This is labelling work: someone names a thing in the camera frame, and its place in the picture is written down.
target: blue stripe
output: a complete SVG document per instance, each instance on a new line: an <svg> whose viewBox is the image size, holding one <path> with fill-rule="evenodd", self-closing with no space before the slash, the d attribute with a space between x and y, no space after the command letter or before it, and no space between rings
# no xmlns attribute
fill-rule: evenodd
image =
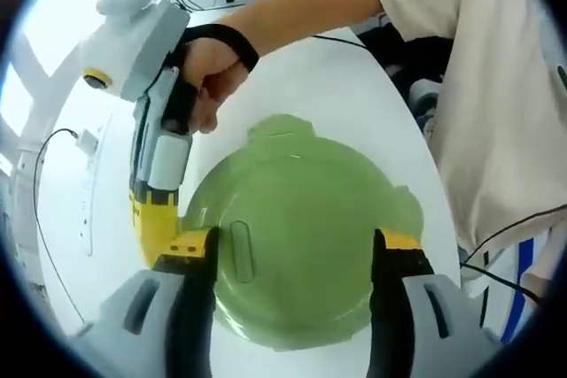
<svg viewBox="0 0 567 378"><path fill-rule="evenodd" d="M518 245L518 256L517 256L517 277L516 282L520 282L522 274L532 265L533 262L533 239L524 241ZM525 298L524 295L518 291L514 293L514 299L512 300L512 308L510 309L510 316L508 317L508 323L504 328L502 333L501 341L503 343L509 343L512 337L516 333L517 324L522 317L522 312L524 311Z"/></svg>

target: hand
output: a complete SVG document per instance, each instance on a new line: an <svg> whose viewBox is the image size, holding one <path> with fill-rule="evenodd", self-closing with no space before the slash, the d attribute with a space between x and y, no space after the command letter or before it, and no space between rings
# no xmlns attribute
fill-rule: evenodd
<svg viewBox="0 0 567 378"><path fill-rule="evenodd" d="M215 130L217 110L248 77L248 71L228 45L207 38L190 43L181 73L198 89L198 99L188 117L191 133Z"/></svg>

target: white table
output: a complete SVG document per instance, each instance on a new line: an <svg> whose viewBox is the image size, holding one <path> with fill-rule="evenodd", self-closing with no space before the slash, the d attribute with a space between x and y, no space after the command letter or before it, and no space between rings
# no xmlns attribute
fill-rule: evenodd
<svg viewBox="0 0 567 378"><path fill-rule="evenodd" d="M222 12L199 12L191 25ZM358 42L347 28L329 35ZM39 191L39 218L50 254L70 296L87 320L100 303L144 267L130 226L128 156L133 129L131 105L84 85L67 101L57 127L93 128L113 117L101 143L92 194L92 255L78 236L86 158L70 138L54 139L47 151ZM245 143L246 131L274 113L309 120L315 132L348 145L379 166L391 182L407 185L424 215L423 248L437 273L460 284L451 214L431 154L396 88L365 50L310 38L263 58L249 79L219 111L219 126L196 135L180 196L185 211L206 174ZM74 312L42 243L41 259L50 300L62 328L74 332ZM365 376L369 327L348 342L308 351L274 352L214 326L211 349L215 378L233 376Z"/></svg>

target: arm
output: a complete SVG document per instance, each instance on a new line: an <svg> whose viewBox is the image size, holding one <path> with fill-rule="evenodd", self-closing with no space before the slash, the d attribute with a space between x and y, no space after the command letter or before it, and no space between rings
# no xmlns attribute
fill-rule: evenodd
<svg viewBox="0 0 567 378"><path fill-rule="evenodd" d="M259 0L219 22L239 30L263 56L299 39L382 11L380 0Z"/></svg>

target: green pot lid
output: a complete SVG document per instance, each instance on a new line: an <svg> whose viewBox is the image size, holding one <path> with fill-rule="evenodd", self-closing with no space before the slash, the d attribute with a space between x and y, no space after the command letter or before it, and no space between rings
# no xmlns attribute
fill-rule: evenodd
<svg viewBox="0 0 567 378"><path fill-rule="evenodd" d="M366 157L276 115L202 181L182 226L221 228L216 318L294 350L369 324L374 229L418 237L423 215Z"/></svg>

